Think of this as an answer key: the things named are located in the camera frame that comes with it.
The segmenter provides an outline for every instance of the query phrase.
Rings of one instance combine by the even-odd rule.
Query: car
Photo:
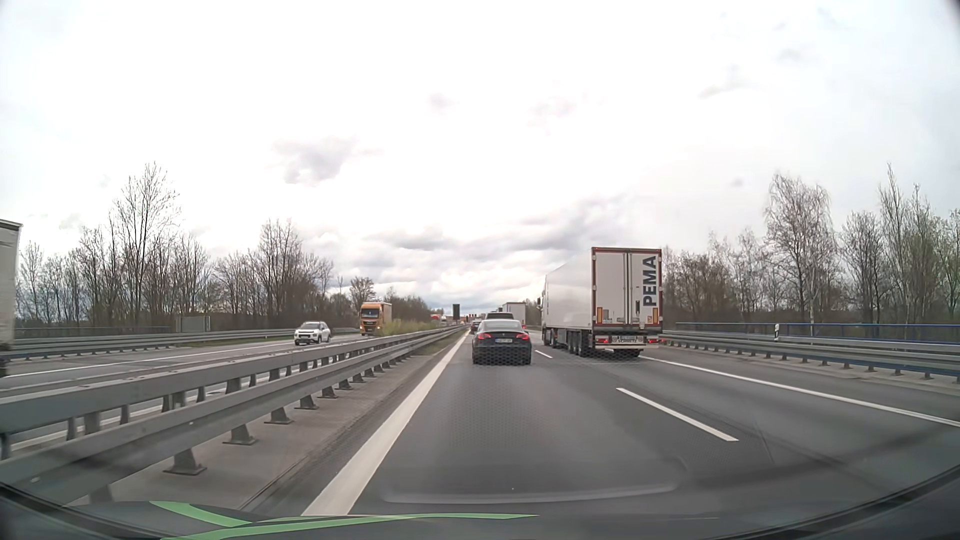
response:
[[[294,331],[294,345],[329,343],[330,326],[324,321],[307,321]]]
[[[473,363],[493,360],[495,364],[509,361],[521,365],[533,362],[534,347],[530,334],[513,319],[487,319],[477,327],[471,351]]]

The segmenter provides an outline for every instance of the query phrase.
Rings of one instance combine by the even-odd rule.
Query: black sedan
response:
[[[530,334],[513,319],[482,321],[473,336],[473,363],[530,365],[534,347]]]

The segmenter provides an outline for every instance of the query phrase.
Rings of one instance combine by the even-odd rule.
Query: bush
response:
[[[400,335],[414,331],[433,330],[440,327],[440,323],[421,323],[418,321],[390,321],[384,327],[376,331],[377,336],[382,335]]]

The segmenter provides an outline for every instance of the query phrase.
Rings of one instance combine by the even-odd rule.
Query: white suv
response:
[[[330,342],[330,327],[324,321],[307,321],[294,331],[294,345],[324,342]]]

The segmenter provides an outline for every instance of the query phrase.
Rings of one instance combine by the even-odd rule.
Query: road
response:
[[[330,343],[320,345],[295,346],[290,340],[271,341],[265,344],[247,343],[240,345],[195,347],[180,349],[161,349],[140,351],[136,353],[120,353],[110,355],[83,355],[69,356],[49,360],[18,361],[12,365],[12,374],[0,379],[0,389],[16,388],[30,384],[41,384],[55,380],[72,380],[83,377],[115,375],[118,379],[128,376],[136,370],[157,367],[182,366],[200,362],[211,362],[223,359],[235,359],[243,356],[259,356],[280,353],[297,349],[316,350],[331,345],[341,345],[353,341],[367,339],[359,334],[345,334],[333,336]],[[269,378],[268,374],[258,376],[258,381]],[[243,380],[246,387],[248,380]],[[208,386],[208,395],[217,395],[226,391],[226,384]],[[187,402],[193,403],[197,399],[196,391],[187,394]],[[131,419],[141,418],[162,410],[162,400],[150,400],[131,405]],[[120,421],[120,412],[117,409],[106,411],[103,415],[103,427],[115,426]],[[78,433],[83,434],[83,425],[78,423]],[[14,454],[32,451],[44,446],[55,444],[66,439],[66,423],[44,426],[36,430],[23,431],[11,437]]]
[[[330,343],[343,344],[359,339],[365,338],[361,337],[360,334],[335,335],[330,338]],[[242,356],[266,355],[322,346],[296,347],[292,339],[285,339],[259,344],[181,347],[128,353],[54,357],[46,360],[17,360],[10,364],[10,375],[0,379],[0,389],[100,375],[117,375],[119,378],[129,372],[145,368],[234,359]]]
[[[584,358],[538,337],[533,365],[473,365],[469,340],[291,509],[752,509],[780,524],[957,465],[960,396],[669,348]]]

